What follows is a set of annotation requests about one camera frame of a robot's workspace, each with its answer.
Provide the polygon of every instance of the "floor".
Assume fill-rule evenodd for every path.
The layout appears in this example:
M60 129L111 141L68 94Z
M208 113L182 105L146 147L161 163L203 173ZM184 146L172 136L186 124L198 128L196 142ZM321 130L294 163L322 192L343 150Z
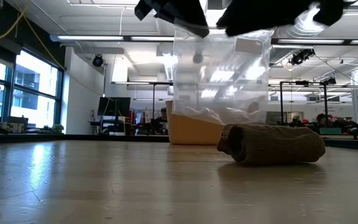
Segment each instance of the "floor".
M358 223L358 151L239 167L213 147L0 145L0 223Z

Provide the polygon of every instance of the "brown box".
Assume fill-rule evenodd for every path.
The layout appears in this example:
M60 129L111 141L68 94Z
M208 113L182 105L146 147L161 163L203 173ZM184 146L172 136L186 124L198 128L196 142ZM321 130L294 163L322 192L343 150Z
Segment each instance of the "brown box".
M172 114L173 101L167 101L168 133L171 144L217 146L223 125Z

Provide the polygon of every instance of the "brown cloth roll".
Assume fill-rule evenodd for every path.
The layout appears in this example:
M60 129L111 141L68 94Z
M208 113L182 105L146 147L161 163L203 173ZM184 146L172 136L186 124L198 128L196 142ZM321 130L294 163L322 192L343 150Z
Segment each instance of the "brown cloth roll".
M316 162L326 152L323 139L308 128L258 124L226 125L218 150L255 165Z

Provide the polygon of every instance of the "window frame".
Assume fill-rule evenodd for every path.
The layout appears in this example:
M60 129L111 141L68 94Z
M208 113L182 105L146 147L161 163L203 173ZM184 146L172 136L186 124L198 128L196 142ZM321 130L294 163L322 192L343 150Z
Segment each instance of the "window frame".
M55 64L50 63L48 60L33 54L30 50L22 49L23 52L45 62L53 68L57 69L57 83L56 83L56 96L43 93L41 91L33 90L31 88L15 84L16 78L16 60L13 64L13 67L6 66L6 76L5 80L0 80L0 85L4 86L4 96L2 101L2 110L1 110L1 119L2 122L6 122L7 118L11 115L11 107L13 105L13 92L14 90L20 90L26 93L34 94L37 96L43 96L55 100L55 111L53 116L53 123L60 124L61 121L61 111L62 111L62 93L63 93L63 73L64 71L57 67Z

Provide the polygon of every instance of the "plastic bag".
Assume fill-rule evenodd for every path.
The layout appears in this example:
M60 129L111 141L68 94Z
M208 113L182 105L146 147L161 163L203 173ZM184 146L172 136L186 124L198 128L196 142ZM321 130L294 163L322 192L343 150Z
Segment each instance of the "plastic bag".
M177 28L173 113L218 124L265 123L272 30L200 39Z

